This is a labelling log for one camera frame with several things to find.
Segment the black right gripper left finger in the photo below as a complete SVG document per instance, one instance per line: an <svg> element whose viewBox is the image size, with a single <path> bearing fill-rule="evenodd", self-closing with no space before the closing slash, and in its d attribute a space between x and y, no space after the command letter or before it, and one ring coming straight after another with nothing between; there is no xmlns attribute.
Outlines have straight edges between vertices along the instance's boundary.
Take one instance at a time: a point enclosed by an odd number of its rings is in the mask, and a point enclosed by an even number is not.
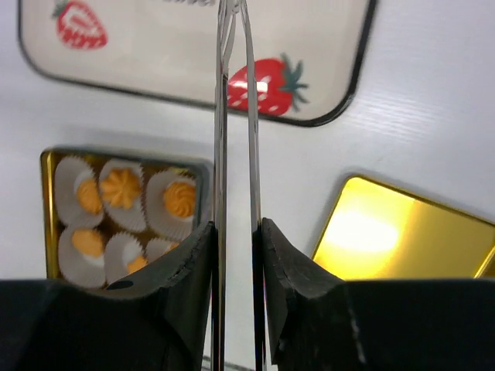
<svg viewBox="0 0 495 371"><path fill-rule="evenodd" d="M1 283L3 370L198 370L214 230L101 291L60 280Z"/></svg>

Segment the square cookie tin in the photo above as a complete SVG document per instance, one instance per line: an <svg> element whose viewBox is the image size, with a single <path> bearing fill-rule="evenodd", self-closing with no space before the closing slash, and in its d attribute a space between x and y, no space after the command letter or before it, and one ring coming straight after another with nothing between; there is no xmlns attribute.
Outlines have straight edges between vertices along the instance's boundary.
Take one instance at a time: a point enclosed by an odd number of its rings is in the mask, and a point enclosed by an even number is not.
<svg viewBox="0 0 495 371"><path fill-rule="evenodd" d="M86 226L65 226L58 217L55 205L55 170L59 162L67 156L77 156L86 161L94 170L98 188L98 178L104 164L112 159L121 159L130 162L137 162L142 167L144 181L144 192L142 196L142 205L145 213L146 229L142 232L132 232L122 228L117 224L105 211L102 198L104 217L101 223L96 227ZM119 152L104 150L101 148L50 148L45 150L40 157L41 175L43 187L43 212L45 226L45 246L46 246L46 273L50 278L59 278L67 281L61 274L58 265L58 243L62 232L67 227L88 228L100 232L104 237L104 251L108 241L117 233L128 233L134 236L142 245L144 254L145 248L151 239L159 238L164 240L175 241L179 245L183 240L172 240L155 232L150 226L145 211L145 190L150 178L161 171L173 170L180 175L193 178L196 181L196 212L193 219L193 230L200 225L207 223L209 218L210 205L210 183L212 166L208 161L180 157L153 157L134 152Z"/></svg>

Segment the round cookie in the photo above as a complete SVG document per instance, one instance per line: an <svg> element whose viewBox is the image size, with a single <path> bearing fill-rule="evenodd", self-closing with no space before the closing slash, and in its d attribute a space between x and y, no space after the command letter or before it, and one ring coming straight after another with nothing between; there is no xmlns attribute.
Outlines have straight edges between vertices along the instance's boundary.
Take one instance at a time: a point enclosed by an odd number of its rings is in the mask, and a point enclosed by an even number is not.
<svg viewBox="0 0 495 371"><path fill-rule="evenodd" d="M97 215L103 209L102 202L97 190L97 183L94 179L82 181L76 192L77 200L86 212Z"/></svg>
<svg viewBox="0 0 495 371"><path fill-rule="evenodd" d="M75 230L71 242L81 254L89 257L98 258L104 253L104 237L97 230Z"/></svg>

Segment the gold tin lid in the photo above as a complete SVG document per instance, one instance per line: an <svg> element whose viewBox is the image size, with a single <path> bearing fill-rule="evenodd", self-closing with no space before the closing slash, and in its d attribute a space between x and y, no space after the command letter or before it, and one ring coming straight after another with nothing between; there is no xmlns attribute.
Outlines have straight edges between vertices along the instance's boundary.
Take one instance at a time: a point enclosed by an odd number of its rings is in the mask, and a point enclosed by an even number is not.
<svg viewBox="0 0 495 371"><path fill-rule="evenodd" d="M347 281L493 278L494 225L355 175L343 183L312 259Z"/></svg>

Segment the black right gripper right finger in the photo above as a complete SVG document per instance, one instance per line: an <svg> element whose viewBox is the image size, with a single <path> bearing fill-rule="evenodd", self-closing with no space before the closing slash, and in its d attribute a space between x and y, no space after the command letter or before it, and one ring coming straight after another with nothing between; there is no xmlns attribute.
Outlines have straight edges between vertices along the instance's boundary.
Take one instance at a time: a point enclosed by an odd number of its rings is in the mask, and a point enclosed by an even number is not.
<svg viewBox="0 0 495 371"><path fill-rule="evenodd" d="M492 370L494 282L344 281L262 222L271 360L281 370Z"/></svg>

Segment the round cookie top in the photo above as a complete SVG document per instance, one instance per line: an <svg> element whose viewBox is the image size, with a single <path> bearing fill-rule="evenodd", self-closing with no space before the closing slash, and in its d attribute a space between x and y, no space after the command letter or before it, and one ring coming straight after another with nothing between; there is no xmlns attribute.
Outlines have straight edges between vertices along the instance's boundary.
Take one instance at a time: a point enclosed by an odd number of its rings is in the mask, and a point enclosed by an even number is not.
<svg viewBox="0 0 495 371"><path fill-rule="evenodd" d="M81 254L89 257L98 258L104 253L104 237L97 230L75 230L71 242Z"/></svg>

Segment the metal tongs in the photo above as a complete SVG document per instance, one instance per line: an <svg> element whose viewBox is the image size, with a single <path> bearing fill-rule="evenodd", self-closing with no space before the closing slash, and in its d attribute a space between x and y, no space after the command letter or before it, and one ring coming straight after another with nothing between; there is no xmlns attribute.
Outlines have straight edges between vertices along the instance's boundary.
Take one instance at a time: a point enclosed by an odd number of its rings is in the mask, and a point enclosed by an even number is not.
<svg viewBox="0 0 495 371"><path fill-rule="evenodd" d="M255 369L267 369L265 293L262 249L261 191L258 145L258 82L246 1L220 1L217 15L216 87L214 112L213 224L216 241L212 272L211 369L224 370L227 247L227 90L229 62L234 46L237 15L244 28L247 59L247 116L251 201L251 259L254 304Z"/></svg>

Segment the swirl cookie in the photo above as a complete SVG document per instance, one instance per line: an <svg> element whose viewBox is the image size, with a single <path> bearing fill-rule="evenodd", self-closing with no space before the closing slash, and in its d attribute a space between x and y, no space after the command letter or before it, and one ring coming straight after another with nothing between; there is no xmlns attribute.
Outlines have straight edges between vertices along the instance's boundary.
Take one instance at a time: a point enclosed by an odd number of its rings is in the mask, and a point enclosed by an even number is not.
<svg viewBox="0 0 495 371"><path fill-rule="evenodd" d="M164 206L168 213L180 219L194 214L196 189L187 182L173 182L163 193Z"/></svg>

